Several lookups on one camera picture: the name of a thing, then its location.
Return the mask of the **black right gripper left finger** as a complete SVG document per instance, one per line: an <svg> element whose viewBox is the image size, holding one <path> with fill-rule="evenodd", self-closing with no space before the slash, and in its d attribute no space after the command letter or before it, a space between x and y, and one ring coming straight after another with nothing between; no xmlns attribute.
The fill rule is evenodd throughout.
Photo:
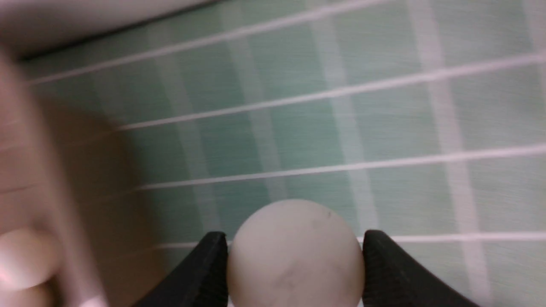
<svg viewBox="0 0 546 307"><path fill-rule="evenodd" d="M228 245L224 232L208 232L136 307L226 307Z"/></svg>

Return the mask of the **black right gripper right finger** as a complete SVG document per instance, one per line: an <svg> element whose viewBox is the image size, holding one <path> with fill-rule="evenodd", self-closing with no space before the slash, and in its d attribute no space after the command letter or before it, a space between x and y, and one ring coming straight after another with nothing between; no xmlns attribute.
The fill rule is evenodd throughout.
<svg viewBox="0 0 546 307"><path fill-rule="evenodd" d="M427 270L384 231L363 235L365 307L475 307Z"/></svg>

